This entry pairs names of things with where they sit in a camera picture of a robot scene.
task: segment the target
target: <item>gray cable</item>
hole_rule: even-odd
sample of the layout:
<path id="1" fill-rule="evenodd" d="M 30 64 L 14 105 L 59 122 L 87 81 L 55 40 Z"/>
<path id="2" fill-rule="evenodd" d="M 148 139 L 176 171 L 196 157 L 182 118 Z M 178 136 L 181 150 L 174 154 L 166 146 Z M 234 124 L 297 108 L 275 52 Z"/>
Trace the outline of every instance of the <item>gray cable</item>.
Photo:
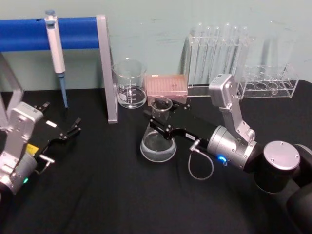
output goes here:
<path id="1" fill-rule="evenodd" d="M 312 156 L 312 150 L 309 149 L 307 146 L 301 145 L 301 144 L 295 144 L 299 147 L 301 147 L 302 149 L 304 149 L 305 151 L 307 151 L 311 156 Z"/>
<path id="2" fill-rule="evenodd" d="M 210 174 L 209 174 L 207 177 L 204 177 L 204 178 L 198 178 L 198 177 L 196 177 L 196 176 L 192 173 L 192 171 L 191 171 L 191 157 L 192 157 L 192 153 L 190 154 L 190 157 L 189 157 L 189 164 L 188 164 L 189 172 L 190 172 L 191 176 L 192 176 L 194 179 L 197 179 L 197 180 L 207 180 L 207 179 L 209 179 L 209 178 L 213 175 L 213 173 L 214 173 L 214 170 L 215 170 L 214 163 L 213 163 L 213 161 L 211 160 L 211 158 L 210 158 L 208 155 L 202 153 L 200 150 L 194 149 L 194 151 L 196 151 L 197 153 L 199 153 L 199 154 L 205 156 L 205 157 L 210 161 L 210 163 L 211 163 L 211 172 L 210 172 Z"/>

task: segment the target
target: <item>clear liquid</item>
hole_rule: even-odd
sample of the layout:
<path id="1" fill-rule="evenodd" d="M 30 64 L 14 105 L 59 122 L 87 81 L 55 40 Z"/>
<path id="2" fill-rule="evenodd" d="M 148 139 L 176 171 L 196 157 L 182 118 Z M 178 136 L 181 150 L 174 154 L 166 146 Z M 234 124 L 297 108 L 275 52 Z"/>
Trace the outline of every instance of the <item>clear liquid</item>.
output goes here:
<path id="1" fill-rule="evenodd" d="M 146 102 L 146 94 L 139 86 L 128 86 L 125 89 L 119 89 L 118 102 L 128 109 L 138 108 Z"/>
<path id="2" fill-rule="evenodd" d="M 150 132 L 141 142 L 140 150 L 144 157 L 153 162 L 165 162 L 176 153 L 176 141 L 166 140 L 156 130 Z"/>

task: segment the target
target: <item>pink tip box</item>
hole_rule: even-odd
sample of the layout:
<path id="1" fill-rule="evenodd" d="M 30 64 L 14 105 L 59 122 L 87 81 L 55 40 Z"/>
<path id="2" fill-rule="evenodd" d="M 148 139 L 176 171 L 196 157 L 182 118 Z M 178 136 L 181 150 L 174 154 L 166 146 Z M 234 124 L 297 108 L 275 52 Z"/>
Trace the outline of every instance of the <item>pink tip box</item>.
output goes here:
<path id="1" fill-rule="evenodd" d="M 185 75 L 147 75 L 145 91 L 149 106 L 151 99 L 159 96 L 185 104 L 188 93 L 187 78 Z"/>

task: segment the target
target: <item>blue led light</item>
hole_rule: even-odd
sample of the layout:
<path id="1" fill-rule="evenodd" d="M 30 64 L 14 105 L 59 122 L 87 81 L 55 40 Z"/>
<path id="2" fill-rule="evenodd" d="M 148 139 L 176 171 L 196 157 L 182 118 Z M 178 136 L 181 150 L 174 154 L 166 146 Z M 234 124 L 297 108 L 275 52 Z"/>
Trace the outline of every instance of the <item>blue led light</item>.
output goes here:
<path id="1" fill-rule="evenodd" d="M 220 160 L 220 161 L 223 162 L 223 163 L 226 163 L 226 162 L 227 162 L 227 159 L 226 159 L 225 156 L 223 156 L 223 155 L 218 156 L 217 159 Z"/>

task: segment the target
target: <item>test tube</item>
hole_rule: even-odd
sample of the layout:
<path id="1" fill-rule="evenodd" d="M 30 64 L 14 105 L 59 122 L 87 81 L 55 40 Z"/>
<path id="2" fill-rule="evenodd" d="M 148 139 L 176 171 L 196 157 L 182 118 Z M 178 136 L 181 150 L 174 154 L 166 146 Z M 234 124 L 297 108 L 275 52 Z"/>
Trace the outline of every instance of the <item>test tube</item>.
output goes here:
<path id="1" fill-rule="evenodd" d="M 212 66 L 209 74 L 209 83 L 214 80 L 216 75 L 219 72 L 219 63 L 220 63 L 220 53 L 221 48 L 223 46 L 223 32 L 218 34 L 218 39 L 216 41 L 216 46 L 214 49 L 213 59 L 212 59 Z"/>
<path id="2" fill-rule="evenodd" d="M 278 37 L 274 36 L 271 40 L 271 67 L 272 67 L 272 79 L 278 79 Z"/>
<path id="3" fill-rule="evenodd" d="M 205 60 L 208 47 L 207 38 L 209 37 L 209 35 L 210 35 L 210 27 L 207 27 L 206 30 L 202 32 L 199 41 L 194 84 L 205 84 L 205 82 L 203 82 L 202 80 L 202 75 L 205 67 Z"/>
<path id="4" fill-rule="evenodd" d="M 203 69 L 202 83 L 209 83 L 209 75 L 213 64 L 216 42 L 218 40 L 220 28 L 215 27 L 210 29 L 209 37 L 207 38 L 207 53 L 205 58 L 205 66 Z"/>
<path id="5" fill-rule="evenodd" d="M 234 26 L 231 29 L 230 33 L 231 45 L 228 50 L 228 59 L 226 61 L 225 71 L 224 73 L 231 74 L 232 67 L 235 59 L 235 51 L 237 50 L 237 46 L 239 44 L 239 36 L 238 36 L 238 27 Z"/>
<path id="6" fill-rule="evenodd" d="M 243 27 L 238 31 L 238 42 L 235 48 L 235 55 L 232 64 L 232 74 L 235 77 L 236 82 L 241 79 L 245 68 L 245 62 L 249 48 L 248 28 Z"/>
<path id="7" fill-rule="evenodd" d="M 223 27 L 222 45 L 220 48 L 220 54 L 219 54 L 219 59 L 217 61 L 217 69 L 216 69 L 215 75 L 218 75 L 219 73 L 225 73 L 226 62 L 228 59 L 228 52 L 229 52 L 229 48 L 231 46 L 230 32 L 231 32 L 231 25 L 229 23 L 227 23 Z"/>
<path id="8" fill-rule="evenodd" d="M 199 45 L 199 38 L 202 31 L 202 23 L 198 23 L 194 36 L 191 36 L 191 62 L 190 62 L 190 74 L 189 74 L 189 84 L 195 84 L 195 74 L 196 74 L 196 63 L 197 63 L 197 54 L 198 54 L 198 45 Z"/>

